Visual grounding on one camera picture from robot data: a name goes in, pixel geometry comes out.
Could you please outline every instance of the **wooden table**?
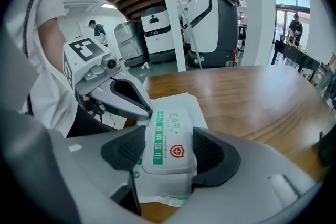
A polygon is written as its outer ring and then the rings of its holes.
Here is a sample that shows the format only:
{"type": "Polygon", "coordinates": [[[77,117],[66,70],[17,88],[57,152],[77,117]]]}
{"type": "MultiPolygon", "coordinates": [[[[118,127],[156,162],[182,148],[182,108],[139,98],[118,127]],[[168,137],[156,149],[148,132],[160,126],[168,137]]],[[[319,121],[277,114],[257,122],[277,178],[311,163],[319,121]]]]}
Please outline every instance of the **wooden table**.
{"type": "MultiPolygon", "coordinates": [[[[289,66],[213,68],[145,80],[151,99],[188,92],[197,97],[211,130],[272,146],[319,180],[316,142],[336,119],[316,89],[289,66]]],[[[134,125],[128,121],[126,126],[134,125]]],[[[142,217],[159,223],[177,208],[141,204],[142,217]]]]}
{"type": "Polygon", "coordinates": [[[275,64],[275,61],[277,59],[278,52],[283,54],[283,58],[289,58],[295,63],[299,65],[298,72],[301,73],[303,68],[311,69],[313,70],[312,75],[310,76],[309,82],[313,79],[316,71],[319,69],[320,62],[313,59],[311,56],[309,56],[306,52],[299,50],[297,46],[295,46],[292,43],[284,43],[279,40],[275,41],[274,45],[274,55],[272,59],[271,65],[275,64]]]}

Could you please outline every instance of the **white pillar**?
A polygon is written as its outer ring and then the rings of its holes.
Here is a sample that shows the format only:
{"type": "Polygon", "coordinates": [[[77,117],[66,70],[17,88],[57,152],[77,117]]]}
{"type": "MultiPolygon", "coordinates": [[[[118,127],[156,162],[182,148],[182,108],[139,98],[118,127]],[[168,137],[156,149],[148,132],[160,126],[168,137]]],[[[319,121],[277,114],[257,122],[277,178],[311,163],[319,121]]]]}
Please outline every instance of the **white pillar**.
{"type": "Polygon", "coordinates": [[[170,26],[173,34],[173,42],[176,53],[176,62],[178,71],[185,71],[185,60],[184,60],[184,51],[183,51],[183,43],[180,29],[180,22],[178,20],[178,12],[176,7],[175,0],[165,0],[170,26]]]}
{"type": "Polygon", "coordinates": [[[336,54],[336,25],[323,0],[309,0],[310,26],[305,51],[315,60],[328,63],[336,54]]]}
{"type": "Polygon", "coordinates": [[[242,66],[265,66],[271,54],[275,27],[275,0],[247,1],[247,33],[242,66]]]}

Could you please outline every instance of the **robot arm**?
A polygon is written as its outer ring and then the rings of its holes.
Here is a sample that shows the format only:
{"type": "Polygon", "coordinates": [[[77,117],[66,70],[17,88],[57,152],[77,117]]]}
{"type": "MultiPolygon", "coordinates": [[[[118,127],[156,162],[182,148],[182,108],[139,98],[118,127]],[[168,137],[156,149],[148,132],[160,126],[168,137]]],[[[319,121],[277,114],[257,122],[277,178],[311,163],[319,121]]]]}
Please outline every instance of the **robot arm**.
{"type": "Polygon", "coordinates": [[[141,82],[122,67],[104,45],[90,38],[64,45],[64,73],[79,102],[90,97],[89,107],[133,120],[152,115],[150,98],[141,82]]]}

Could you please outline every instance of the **red cross logo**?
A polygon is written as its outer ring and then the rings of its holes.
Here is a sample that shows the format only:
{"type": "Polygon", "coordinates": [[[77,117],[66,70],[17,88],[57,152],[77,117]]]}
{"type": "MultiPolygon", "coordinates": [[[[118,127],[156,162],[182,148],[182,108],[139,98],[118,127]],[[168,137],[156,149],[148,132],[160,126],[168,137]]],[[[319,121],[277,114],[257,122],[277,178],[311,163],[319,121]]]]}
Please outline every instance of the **red cross logo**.
{"type": "Polygon", "coordinates": [[[182,145],[172,146],[170,149],[170,154],[175,158],[183,158],[184,157],[184,149],[182,145]]]}

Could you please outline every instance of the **wet wipes lid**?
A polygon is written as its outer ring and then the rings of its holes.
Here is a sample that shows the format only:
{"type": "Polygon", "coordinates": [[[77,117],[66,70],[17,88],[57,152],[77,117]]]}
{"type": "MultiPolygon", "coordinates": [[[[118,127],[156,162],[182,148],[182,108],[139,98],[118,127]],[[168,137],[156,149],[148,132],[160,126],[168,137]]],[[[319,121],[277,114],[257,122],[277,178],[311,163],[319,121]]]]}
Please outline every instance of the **wet wipes lid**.
{"type": "Polygon", "coordinates": [[[183,103],[158,106],[146,127],[143,169],[150,174],[179,174],[196,170],[193,124],[183,103]]]}

